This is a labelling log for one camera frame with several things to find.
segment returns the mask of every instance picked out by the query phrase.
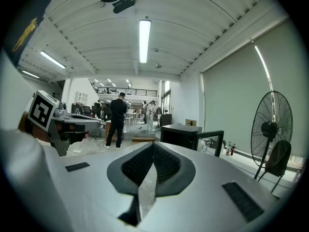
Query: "electric fan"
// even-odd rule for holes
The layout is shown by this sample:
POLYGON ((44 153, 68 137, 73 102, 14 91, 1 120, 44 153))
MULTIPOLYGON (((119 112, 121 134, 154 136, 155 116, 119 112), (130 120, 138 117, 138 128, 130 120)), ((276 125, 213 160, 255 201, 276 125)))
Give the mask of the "electric fan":
POLYGON ((288 101, 277 91, 267 93, 256 110, 252 126, 251 153, 259 166, 254 179, 258 177, 261 168, 264 168, 265 161, 271 167, 282 159, 287 151, 286 144, 278 144, 283 148, 273 153, 272 150, 279 141, 290 143, 292 132, 293 116, 288 101))

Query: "fan stand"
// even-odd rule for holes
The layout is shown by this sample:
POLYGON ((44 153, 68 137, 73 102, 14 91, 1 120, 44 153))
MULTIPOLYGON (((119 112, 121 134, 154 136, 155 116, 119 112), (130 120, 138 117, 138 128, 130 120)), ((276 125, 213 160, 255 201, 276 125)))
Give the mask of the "fan stand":
POLYGON ((268 138, 268 139, 267 139, 266 147, 265 147, 264 154, 263 154, 263 156, 262 156, 261 164, 260 164, 259 169, 257 170, 257 172, 256 172, 256 174, 255 174, 255 177, 254 177, 255 180, 256 180, 257 177, 259 176, 259 173, 260 173, 260 171, 261 171, 261 168, 262 168, 262 166, 263 166, 263 163, 264 163, 265 158, 266 158, 266 155, 267 155, 267 151, 268 151, 268 148, 269 148, 269 143, 272 142, 272 140, 273 140, 273 138, 268 138))

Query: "wall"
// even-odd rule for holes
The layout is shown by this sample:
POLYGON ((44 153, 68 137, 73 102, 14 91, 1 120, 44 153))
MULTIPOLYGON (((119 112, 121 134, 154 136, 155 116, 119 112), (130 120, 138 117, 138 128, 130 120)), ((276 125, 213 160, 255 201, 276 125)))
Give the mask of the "wall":
POLYGON ((203 109, 200 98, 200 74, 194 73, 180 83, 171 82, 171 114, 173 123, 185 124, 186 119, 196 120, 197 126, 203 126, 199 110, 203 109))
MULTIPOLYGON (((292 22, 286 21, 255 40, 267 65, 274 90, 288 100, 293 113, 292 155, 305 157, 308 148, 308 57, 292 22)), ((269 92, 261 60, 252 44, 204 74, 205 129, 224 130, 225 139, 251 153, 253 119, 269 92)))
POLYGON ((76 78, 66 80, 63 92, 62 92, 62 102, 66 102, 67 111, 70 113, 72 108, 72 103, 75 103, 76 92, 85 93, 88 95, 87 106, 90 108, 94 105, 95 102, 99 100, 97 93, 93 90, 91 84, 88 81, 88 78, 76 78))
POLYGON ((36 92, 37 90, 43 90, 50 95, 52 95, 53 92, 55 92, 56 99, 58 100, 61 99, 62 90, 58 84, 47 84, 47 83, 40 82, 39 80, 34 80, 32 78, 25 77, 24 75, 22 76, 24 77, 25 81, 30 85, 33 92, 36 92))
POLYGON ((158 84, 155 84, 150 79, 134 79, 132 81, 132 88, 158 90, 158 84))

